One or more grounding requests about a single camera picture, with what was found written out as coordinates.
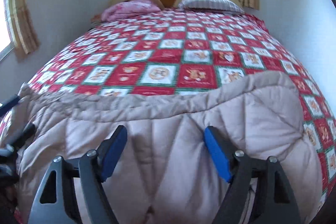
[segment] red and white checkered bedspread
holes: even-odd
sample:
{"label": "red and white checkered bedspread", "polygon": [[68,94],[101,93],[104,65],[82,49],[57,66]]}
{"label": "red and white checkered bedspread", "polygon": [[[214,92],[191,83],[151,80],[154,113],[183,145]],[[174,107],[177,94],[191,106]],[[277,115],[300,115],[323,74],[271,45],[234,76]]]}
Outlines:
{"label": "red and white checkered bedspread", "polygon": [[334,116],[309,73],[261,23],[174,9],[104,23],[57,54],[30,85],[40,92],[104,96],[194,94],[264,70],[287,73],[320,157],[323,203],[336,182]]}

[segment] window sill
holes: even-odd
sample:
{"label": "window sill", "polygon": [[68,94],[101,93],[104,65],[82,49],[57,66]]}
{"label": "window sill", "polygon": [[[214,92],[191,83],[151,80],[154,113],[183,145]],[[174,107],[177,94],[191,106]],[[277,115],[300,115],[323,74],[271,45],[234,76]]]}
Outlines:
{"label": "window sill", "polygon": [[13,49],[14,49],[14,45],[11,42],[0,52],[0,63]]}

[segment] pillow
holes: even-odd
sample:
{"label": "pillow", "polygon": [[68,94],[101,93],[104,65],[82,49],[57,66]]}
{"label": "pillow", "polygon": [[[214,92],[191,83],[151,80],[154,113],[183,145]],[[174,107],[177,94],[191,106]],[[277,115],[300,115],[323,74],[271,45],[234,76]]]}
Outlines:
{"label": "pillow", "polygon": [[230,0],[182,0],[180,9],[213,9],[245,14],[245,12]]}
{"label": "pillow", "polygon": [[159,11],[161,9],[151,0],[131,0],[115,4],[106,9],[101,14],[101,21],[112,22],[117,19],[125,19]]}

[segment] blue gripper pad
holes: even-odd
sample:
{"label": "blue gripper pad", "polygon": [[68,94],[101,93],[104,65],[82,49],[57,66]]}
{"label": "blue gripper pad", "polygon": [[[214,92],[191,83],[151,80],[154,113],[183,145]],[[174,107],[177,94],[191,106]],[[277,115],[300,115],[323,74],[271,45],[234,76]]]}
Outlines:
{"label": "blue gripper pad", "polygon": [[127,129],[123,127],[119,132],[117,138],[114,140],[110,146],[108,152],[102,163],[101,179],[106,181],[107,178],[112,176],[112,173],[120,159],[121,153],[123,152],[125,145],[127,143]]}
{"label": "blue gripper pad", "polygon": [[230,162],[222,152],[221,147],[213,137],[212,132],[208,127],[204,131],[204,142],[217,168],[219,176],[226,182],[230,183],[232,179],[232,174],[230,172]]}

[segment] checkered blanket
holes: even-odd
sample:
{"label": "checkered blanket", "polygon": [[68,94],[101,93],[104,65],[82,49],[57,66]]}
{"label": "checkered blanket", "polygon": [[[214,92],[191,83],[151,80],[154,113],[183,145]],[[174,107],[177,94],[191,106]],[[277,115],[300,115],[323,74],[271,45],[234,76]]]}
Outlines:
{"label": "checkered blanket", "polygon": [[103,23],[64,48],[29,84],[39,92],[187,95],[264,70],[287,73],[300,92],[305,132],[322,166],[322,205],[336,182],[334,116],[302,64],[249,16],[169,9]]}

